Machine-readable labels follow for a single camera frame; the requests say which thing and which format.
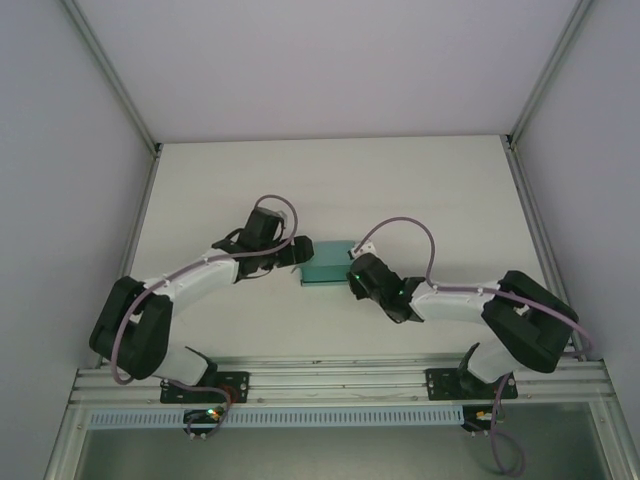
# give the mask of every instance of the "wire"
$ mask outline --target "wire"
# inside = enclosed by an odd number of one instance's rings
[[[131,305],[129,306],[129,309],[126,311],[126,313],[122,317],[122,322],[120,323],[120,326],[116,333],[116,338],[113,342],[113,348],[111,349],[111,375],[116,383],[118,383],[119,385],[128,385],[133,381],[133,377],[122,378],[120,376],[120,373],[118,372],[118,354],[120,352],[120,344],[122,343],[122,337],[124,336],[124,331],[127,328],[129,319],[131,318],[133,313],[137,310],[137,308],[140,306],[140,304],[145,300],[145,298],[151,295],[158,288],[165,285],[166,282],[172,282],[182,277],[183,275],[189,273],[190,271],[195,270],[196,268],[199,268],[203,265],[207,265],[211,262],[216,262],[219,260],[227,260],[230,258],[247,258],[247,257],[258,257],[261,255],[270,255],[272,253],[278,252],[279,250],[282,250],[284,247],[286,247],[293,241],[294,237],[296,236],[296,232],[298,231],[298,212],[296,211],[295,207],[289,200],[287,200],[284,197],[281,197],[280,195],[272,195],[272,194],[263,195],[260,198],[258,198],[253,208],[256,208],[262,201],[270,198],[279,200],[285,205],[287,205],[287,207],[289,207],[289,209],[291,210],[291,214],[293,215],[293,228],[291,230],[291,234],[285,239],[284,242],[282,242],[280,245],[277,245],[273,248],[268,248],[266,250],[261,250],[259,252],[225,253],[221,255],[214,255],[213,257],[210,257],[210,258],[202,258],[200,260],[196,260],[195,262],[190,263],[185,267],[182,267],[176,272],[170,275],[167,275],[165,278],[159,280],[158,282],[154,283],[150,287],[147,287],[147,289],[144,290],[140,295],[138,295],[136,299],[131,303]],[[191,388],[213,388],[213,387],[191,387]]]
[[[527,468],[527,455],[516,437],[508,432],[505,432],[504,430],[499,429],[496,425],[498,421],[498,406],[501,405],[502,392],[504,391],[504,387],[507,385],[508,381],[508,374],[502,377],[500,385],[498,386],[498,391],[496,392],[496,398],[493,400],[493,407],[491,408],[491,428],[489,429],[489,441],[491,442],[491,453],[493,454],[493,459],[495,460],[500,473],[508,477],[517,478],[521,476]],[[500,459],[500,454],[498,453],[497,437],[506,438],[516,447],[518,455],[520,456],[519,467],[513,467],[509,469],[504,466],[502,460]]]
[[[362,248],[362,245],[364,245],[364,243],[369,240],[369,238],[371,238],[371,236],[377,232],[380,228],[384,227],[385,225],[392,223],[392,222],[409,222],[409,223],[413,223],[414,225],[417,225],[418,227],[420,227],[426,234],[427,237],[429,237],[429,242],[431,244],[431,255],[429,256],[429,262],[427,263],[427,271],[425,273],[425,281],[427,282],[427,285],[429,285],[431,288],[438,290],[440,292],[449,292],[449,293],[478,293],[478,287],[474,287],[474,286],[469,286],[469,285],[437,285],[436,283],[433,282],[433,280],[431,279],[431,270],[433,269],[433,264],[435,262],[436,259],[436,241],[433,238],[433,234],[431,233],[431,231],[427,228],[427,226],[416,220],[415,218],[411,218],[411,217],[392,217],[392,218],[388,218],[387,220],[384,220],[382,222],[380,222],[378,225],[376,225],[375,227],[373,227],[369,233],[367,233],[364,236],[364,239],[358,244],[358,246],[355,248],[355,251],[357,252],[358,250],[360,250]],[[593,348],[593,339],[591,338],[591,335],[589,334],[589,332],[587,332],[584,327],[582,327],[581,325],[578,325],[576,322],[574,322],[573,320],[571,320],[569,317],[561,314],[560,312],[556,312],[555,310],[542,305],[541,303],[535,302],[533,300],[529,300],[528,298],[524,298],[521,297],[520,295],[516,295],[514,293],[510,293],[510,292],[503,292],[502,290],[497,290],[494,288],[484,288],[483,289],[484,293],[489,293],[498,297],[502,297],[502,298],[507,298],[509,300],[513,300],[515,302],[518,303],[523,303],[525,305],[527,305],[530,308],[534,308],[536,310],[539,310],[543,313],[546,313],[547,315],[550,315],[556,319],[558,319],[559,321],[561,321],[562,323],[568,325],[569,327],[571,327],[573,330],[575,330],[576,332],[578,332],[580,334],[580,336],[582,336],[582,338],[584,338],[585,340],[587,340],[587,345],[580,351],[575,351],[575,352],[568,352],[570,356],[579,356],[579,355],[583,355],[585,353],[588,353],[592,348]]]
[[[567,316],[556,312],[555,310],[547,307],[546,305],[542,305],[541,303],[535,302],[533,300],[529,300],[528,298],[524,298],[521,297],[519,295],[516,295],[514,293],[510,293],[510,292],[503,292],[501,290],[497,290],[494,288],[483,288],[481,291],[478,291],[478,287],[474,287],[474,286],[469,286],[469,285],[458,285],[458,286],[450,286],[450,285],[437,285],[436,283],[433,282],[433,280],[431,279],[431,270],[433,269],[433,264],[435,262],[435,258],[436,258],[436,241],[433,237],[433,234],[431,233],[431,231],[427,228],[427,226],[416,220],[415,218],[411,218],[411,217],[392,217],[392,218],[388,218],[387,220],[383,220],[382,222],[380,222],[378,225],[376,225],[375,227],[373,227],[369,233],[367,233],[364,238],[362,239],[362,241],[358,244],[358,246],[355,248],[355,252],[358,252],[358,250],[360,250],[362,248],[362,246],[365,244],[365,242],[367,240],[369,240],[369,238],[371,238],[371,236],[377,232],[380,228],[384,227],[385,225],[392,223],[392,222],[409,222],[409,223],[413,223],[414,225],[417,225],[418,227],[420,227],[426,234],[427,237],[429,238],[429,242],[431,244],[431,254],[429,256],[429,262],[427,263],[427,271],[425,273],[425,281],[427,283],[427,285],[429,285],[431,288],[433,288],[434,290],[437,291],[441,291],[441,292],[450,292],[450,293],[489,293],[498,297],[502,297],[502,298],[506,298],[518,303],[522,303],[524,305],[527,305],[529,308],[534,308],[536,310],[539,310],[543,313],[546,313],[547,315],[550,315],[556,319],[558,319],[559,321],[561,321],[562,323],[568,325],[569,327],[571,327],[573,330],[575,330],[576,332],[578,332],[582,338],[584,338],[585,340],[587,340],[587,345],[584,347],[583,350],[581,351],[576,351],[576,352],[570,352],[569,355],[570,356],[578,356],[578,355],[582,355],[584,353],[587,353],[588,351],[590,351],[593,348],[594,342],[593,339],[591,338],[591,335],[589,334],[589,332],[587,332],[581,325],[578,325],[576,322],[574,322],[573,320],[571,320],[570,318],[568,318]],[[522,447],[522,445],[520,444],[520,442],[518,442],[518,440],[516,440],[516,438],[511,435],[510,433],[505,432],[504,430],[500,430],[497,428],[496,426],[496,422],[498,419],[498,410],[501,410],[502,413],[504,414],[504,409],[502,407],[502,392],[504,391],[505,385],[507,384],[507,382],[509,381],[509,375],[505,375],[504,377],[502,377],[502,380],[500,381],[500,384],[498,386],[498,390],[496,392],[496,397],[493,401],[493,407],[491,410],[491,428],[489,429],[489,438],[491,441],[491,451],[493,453],[493,458],[496,462],[496,465],[498,466],[498,469],[500,470],[500,472],[503,475],[509,476],[509,477],[519,477],[521,476],[526,468],[526,454],[525,454],[525,450]],[[480,427],[478,427],[476,424],[467,421],[466,422],[468,425],[470,425],[473,428],[477,428],[479,430],[482,430]],[[520,455],[520,465],[519,467],[514,467],[512,469],[508,469],[504,466],[504,464],[502,463],[502,460],[500,459],[500,455],[498,454],[498,445],[497,445],[497,437],[503,437],[506,438],[508,440],[510,440],[516,447],[516,449],[518,450],[518,453]]]
[[[213,430],[211,430],[209,433],[205,434],[205,438],[210,437],[211,435],[214,435],[216,433],[218,433],[218,429],[222,426],[222,424],[224,423],[224,421],[227,419],[227,416],[229,415],[229,410],[231,409],[231,396],[229,395],[229,393],[227,392],[226,389],[222,389],[222,388],[216,388],[216,387],[192,387],[191,385],[186,385],[182,382],[178,382],[176,380],[169,380],[169,383],[171,383],[172,385],[181,388],[182,390],[187,390],[188,392],[210,392],[210,393],[217,393],[219,395],[222,395],[227,403],[227,408],[224,409],[224,412],[222,413],[222,415],[220,416],[220,418],[218,419],[218,423],[215,427],[213,427]],[[206,416],[205,413],[201,414],[201,415],[195,415],[193,417],[191,417],[189,419],[189,421],[187,422],[187,434],[191,435],[191,426],[193,425],[193,422],[196,421],[198,418],[202,418]]]

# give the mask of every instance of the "glass panel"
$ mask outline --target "glass panel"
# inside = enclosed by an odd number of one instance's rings
[[[527,479],[606,479],[583,405],[506,406]],[[500,442],[506,463],[513,449]],[[228,429],[203,442],[176,430],[90,432],[79,477],[242,480],[495,479],[489,440],[460,427]]]

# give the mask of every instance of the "teal box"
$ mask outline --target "teal box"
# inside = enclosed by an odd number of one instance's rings
[[[352,262],[349,250],[355,245],[354,240],[313,242],[313,258],[300,266],[302,286],[346,284]]]

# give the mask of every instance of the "white tabletop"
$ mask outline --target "white tabletop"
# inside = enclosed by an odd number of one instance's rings
[[[299,234],[316,241],[358,240],[396,215],[423,221],[436,238],[438,281],[495,280],[509,269],[542,281],[498,136],[165,145],[132,275],[197,258],[266,193],[293,202]],[[400,276],[424,273],[429,246],[417,227],[388,225],[374,242]],[[492,335],[445,321],[396,325],[348,287],[301,287],[290,272],[212,292],[174,319],[171,341],[215,357],[344,357],[459,353]]]

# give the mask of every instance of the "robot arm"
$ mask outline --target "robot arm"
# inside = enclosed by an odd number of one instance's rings
[[[351,252],[351,291],[358,300],[374,300],[394,322],[453,320],[484,324],[493,331],[495,338],[472,346],[458,369],[461,386],[470,393],[518,368],[554,371],[571,335],[570,326],[537,309],[525,310],[523,303],[499,293],[514,293],[578,319],[568,305],[522,272],[509,271],[501,280],[470,286],[461,294],[429,285],[423,277],[400,278],[370,244],[358,253]]]
[[[255,278],[251,275],[258,270],[269,272],[309,260],[313,244],[308,237],[298,236],[283,245],[284,223],[282,214],[256,206],[244,228],[214,243],[186,267],[144,281],[121,278],[114,284],[91,334],[91,349],[114,360],[111,356],[118,329],[134,301],[144,294],[133,318],[127,320],[117,366],[136,380],[156,376],[189,386],[207,385],[217,365],[195,350],[169,344],[172,319],[217,288]],[[271,253],[260,254],[267,250]],[[240,257],[248,253],[251,256]]]

